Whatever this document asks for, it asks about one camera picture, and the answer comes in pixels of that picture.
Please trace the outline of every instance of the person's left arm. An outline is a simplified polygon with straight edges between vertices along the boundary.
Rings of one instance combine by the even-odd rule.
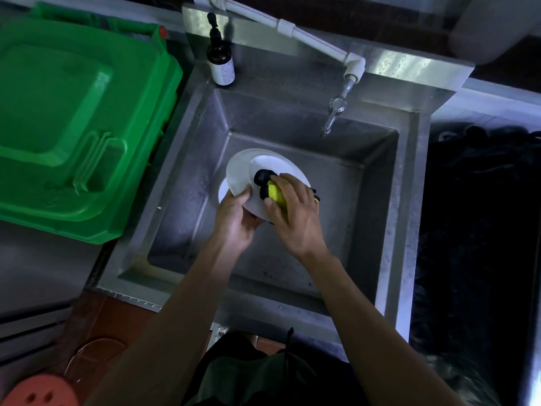
[[[227,193],[216,213],[214,232],[192,268],[87,406],[180,404],[233,266],[262,223],[242,207],[249,198],[250,188],[236,197]]]

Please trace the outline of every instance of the white pipe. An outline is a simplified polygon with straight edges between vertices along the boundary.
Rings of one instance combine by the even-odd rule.
[[[364,74],[365,59],[363,57],[352,52],[347,53],[346,51],[341,50],[340,48],[335,47],[334,45],[329,44],[328,42],[323,41],[320,38],[301,30],[300,28],[297,28],[293,23],[286,20],[278,20],[247,5],[238,3],[237,1],[210,0],[210,2],[220,10],[231,11],[240,16],[249,18],[250,20],[272,27],[276,29],[278,33],[301,41],[302,43],[324,54],[327,54],[335,60],[340,61],[347,67],[346,72],[344,73],[344,78],[346,78],[348,75],[352,75],[355,77],[357,83]]]

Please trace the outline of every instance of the person's left hand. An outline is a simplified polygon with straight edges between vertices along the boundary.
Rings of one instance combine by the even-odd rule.
[[[231,190],[227,191],[216,212],[213,237],[239,254],[252,242],[255,229],[265,222],[244,209],[243,205],[251,196],[250,184],[236,197]]]

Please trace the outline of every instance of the brown bottle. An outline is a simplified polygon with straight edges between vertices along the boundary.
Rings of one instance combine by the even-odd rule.
[[[233,57],[229,44],[222,40],[222,34],[218,30],[216,15],[207,14],[210,29],[210,45],[207,48],[207,59],[214,82],[218,85],[229,85],[235,80]]]

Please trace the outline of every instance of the white label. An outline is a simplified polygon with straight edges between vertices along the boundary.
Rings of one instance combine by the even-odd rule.
[[[210,71],[212,72],[212,78],[218,85],[229,85],[235,80],[235,69],[233,68],[233,58],[231,58],[226,64],[216,65],[211,62]]]

